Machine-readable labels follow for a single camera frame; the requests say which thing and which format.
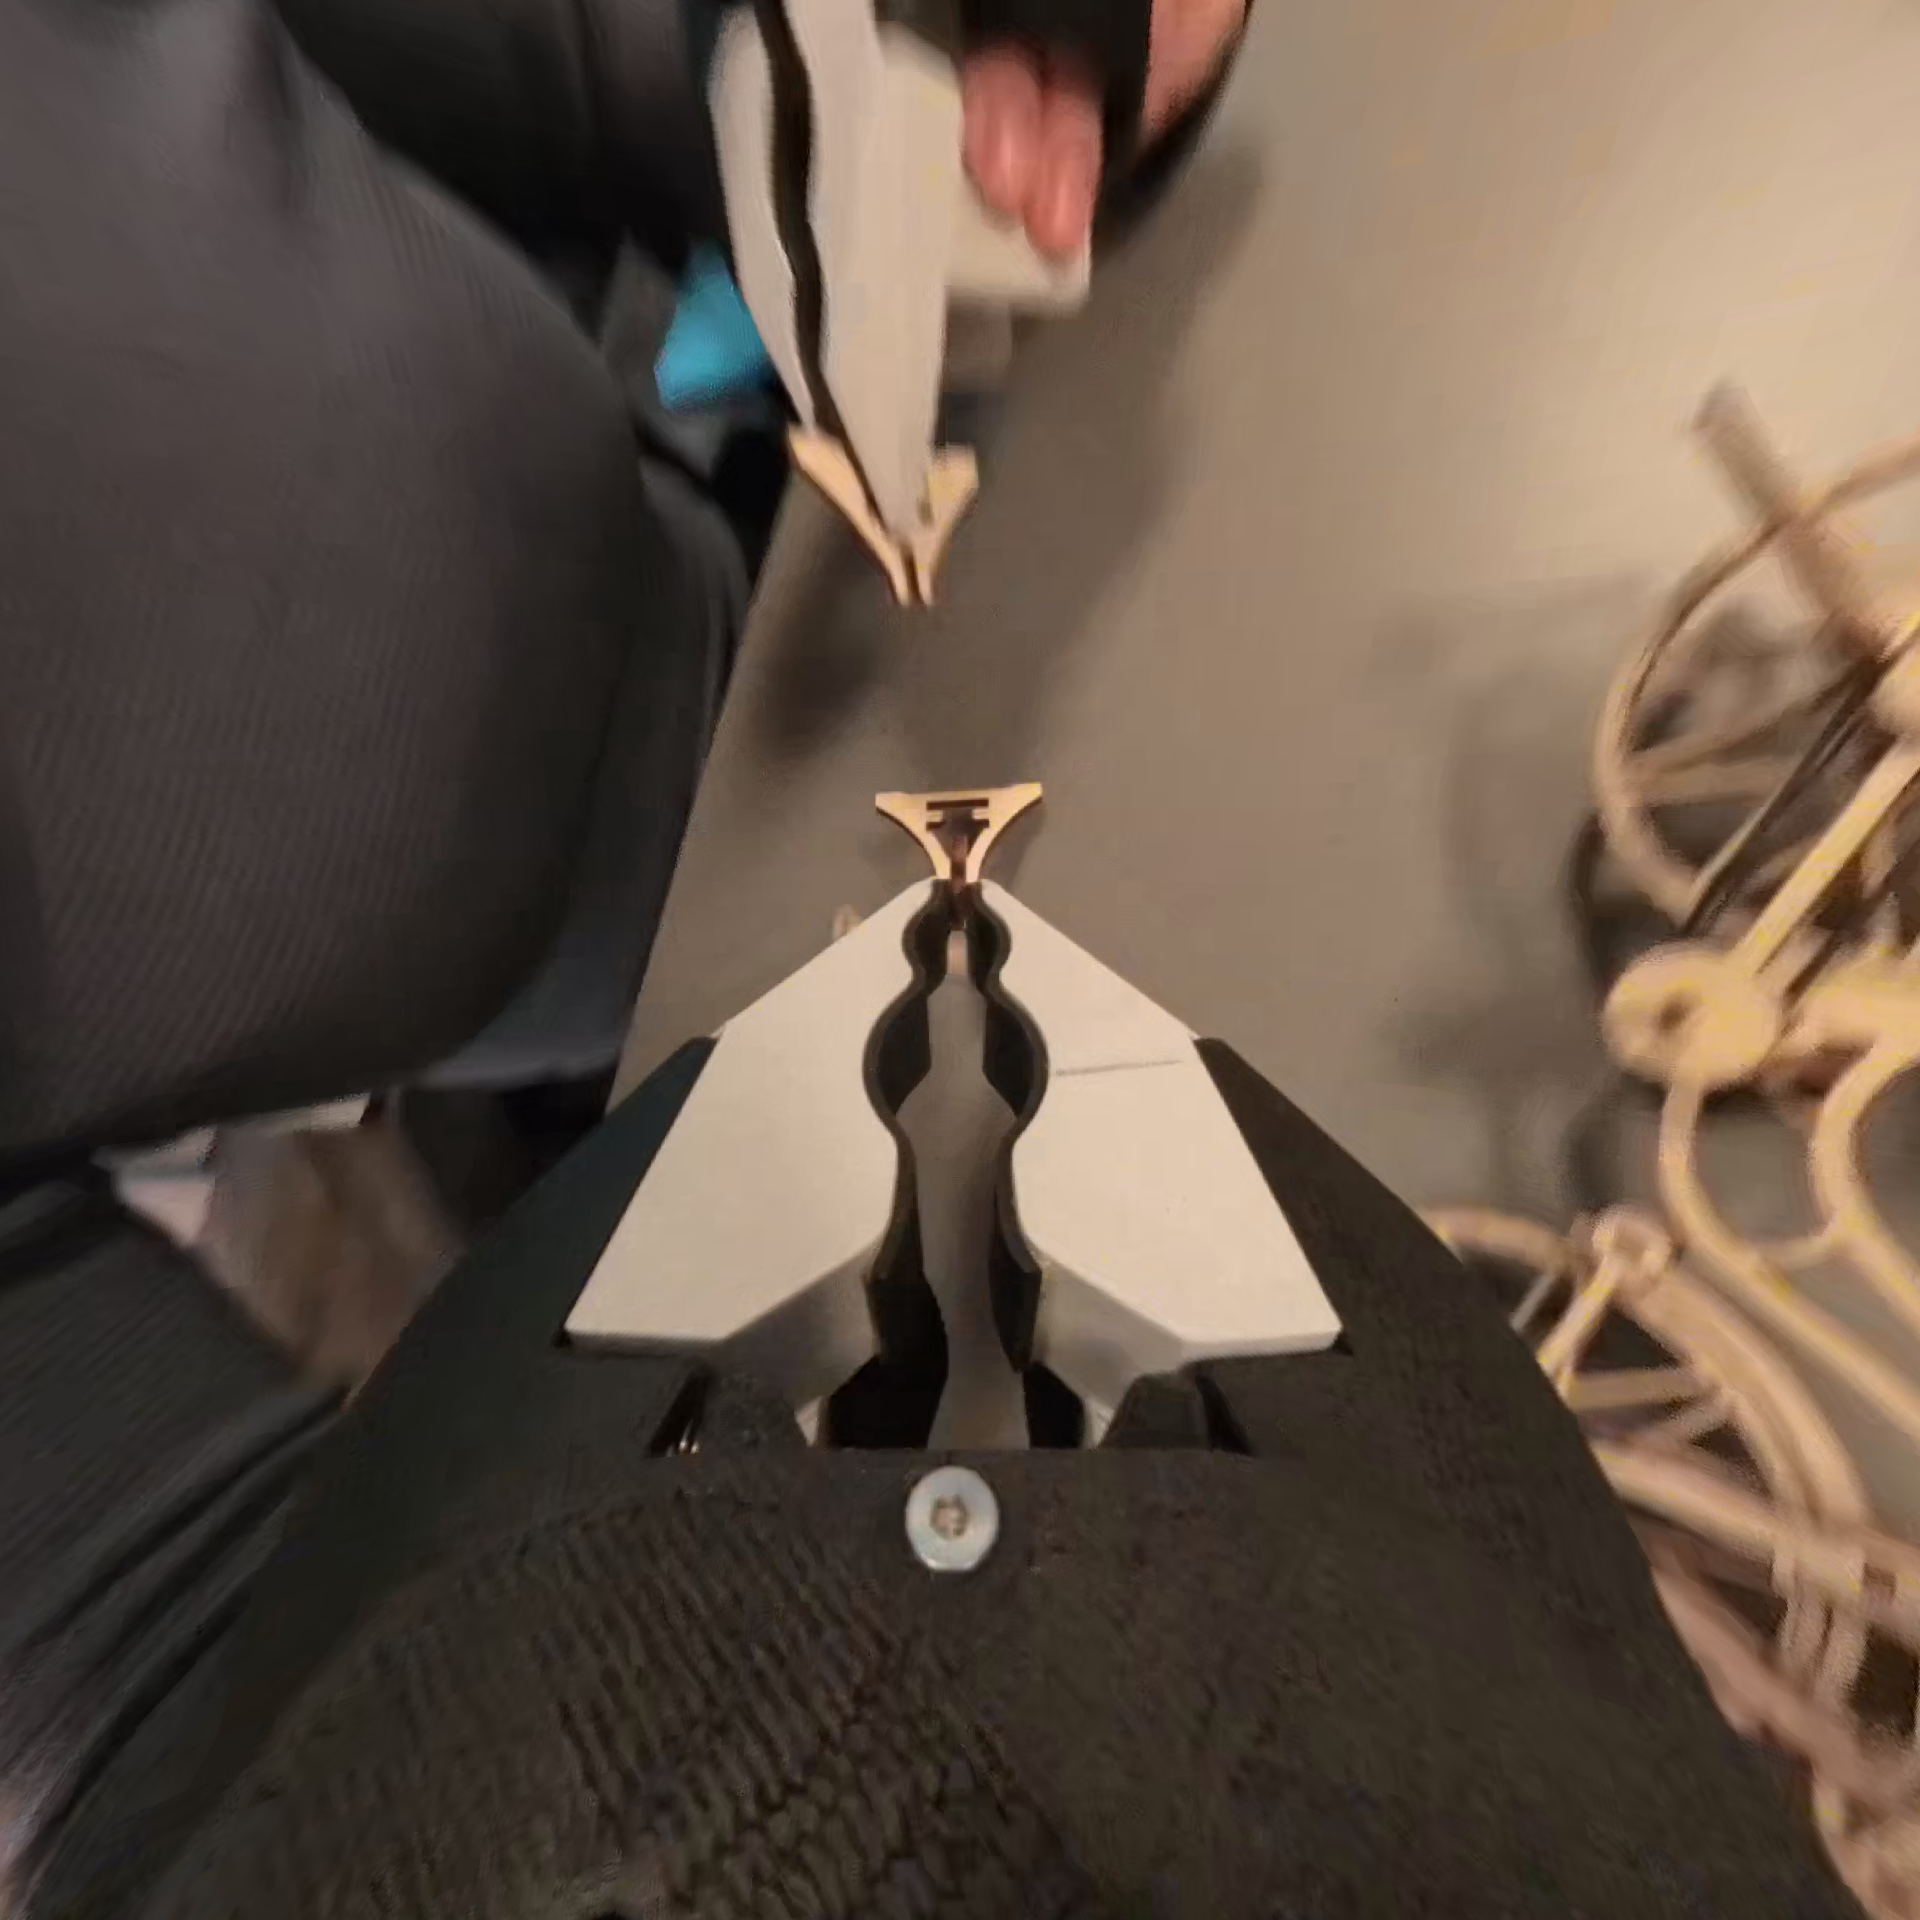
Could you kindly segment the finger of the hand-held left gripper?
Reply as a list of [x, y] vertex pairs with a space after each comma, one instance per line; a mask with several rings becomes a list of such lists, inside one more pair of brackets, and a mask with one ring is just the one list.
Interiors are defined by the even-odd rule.
[[715, 38], [715, 156], [732, 279], [797, 421], [831, 434], [824, 268], [812, 230], [812, 83], [791, 4], [730, 4]]
[[812, 230], [824, 268], [831, 432], [886, 521], [916, 504], [934, 453], [945, 307], [909, 286], [900, 244], [900, 38], [870, 4], [804, 4], [812, 83]]

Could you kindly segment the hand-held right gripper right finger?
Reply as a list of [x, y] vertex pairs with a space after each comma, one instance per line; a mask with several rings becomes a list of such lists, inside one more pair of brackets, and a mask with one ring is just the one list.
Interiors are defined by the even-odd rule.
[[1095, 1445], [1127, 1392], [1335, 1349], [1339, 1316], [1173, 1013], [985, 880], [969, 919], [993, 1159], [989, 1300], [1037, 1445]]

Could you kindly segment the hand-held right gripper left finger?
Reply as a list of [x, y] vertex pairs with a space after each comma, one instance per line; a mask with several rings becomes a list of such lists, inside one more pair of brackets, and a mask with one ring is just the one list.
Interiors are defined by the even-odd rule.
[[923, 1445], [947, 1332], [900, 1107], [929, 1068], [947, 883], [921, 880], [710, 1037], [564, 1325], [812, 1411], [831, 1445]]

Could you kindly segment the triangular wooden bracket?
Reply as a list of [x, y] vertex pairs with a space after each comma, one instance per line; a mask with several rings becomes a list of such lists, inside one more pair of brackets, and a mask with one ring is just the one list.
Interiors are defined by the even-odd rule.
[[900, 827], [929, 861], [932, 876], [955, 902], [977, 891], [1000, 835], [1044, 803], [1037, 779], [948, 791], [881, 791], [875, 815]]
[[804, 427], [793, 427], [786, 443], [793, 468], [875, 564], [898, 606], [932, 606], [951, 537], [977, 497], [975, 451], [966, 446], [936, 448], [916, 504], [902, 519], [886, 521], [871, 488], [858, 478], [848, 446], [834, 434]]

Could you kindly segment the wooden bicycle model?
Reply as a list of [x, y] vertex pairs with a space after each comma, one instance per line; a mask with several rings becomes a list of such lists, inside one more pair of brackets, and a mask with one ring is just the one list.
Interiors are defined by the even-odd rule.
[[1843, 512], [1916, 484], [1916, 434], [1803, 482], [1735, 386], [1695, 432], [1745, 530], [1606, 689], [1574, 857], [1659, 934], [1595, 957], [1613, 1089], [1649, 1098], [1652, 1201], [1549, 1231], [1427, 1213], [1523, 1289], [1508, 1323], [1625, 1506], [1721, 1713], [1796, 1772], [1866, 1916], [1916, 1916], [1916, 1536], [1873, 1511], [1824, 1375], [1916, 1446], [1916, 1359], [1819, 1304], [1859, 1283], [1916, 1340], [1916, 1228], [1869, 1129], [1916, 1096], [1916, 573]]

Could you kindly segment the person's left hand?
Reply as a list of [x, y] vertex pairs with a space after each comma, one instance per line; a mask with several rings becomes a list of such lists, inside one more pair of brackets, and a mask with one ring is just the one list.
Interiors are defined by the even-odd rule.
[[1065, 258], [1136, 222], [1203, 133], [1246, 2], [966, 2], [963, 167]]

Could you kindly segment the bright blue object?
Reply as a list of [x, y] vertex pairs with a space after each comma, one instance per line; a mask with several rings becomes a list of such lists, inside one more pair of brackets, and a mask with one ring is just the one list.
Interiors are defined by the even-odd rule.
[[764, 383], [764, 347], [725, 258], [689, 254], [655, 356], [660, 404], [673, 414], [717, 408]]

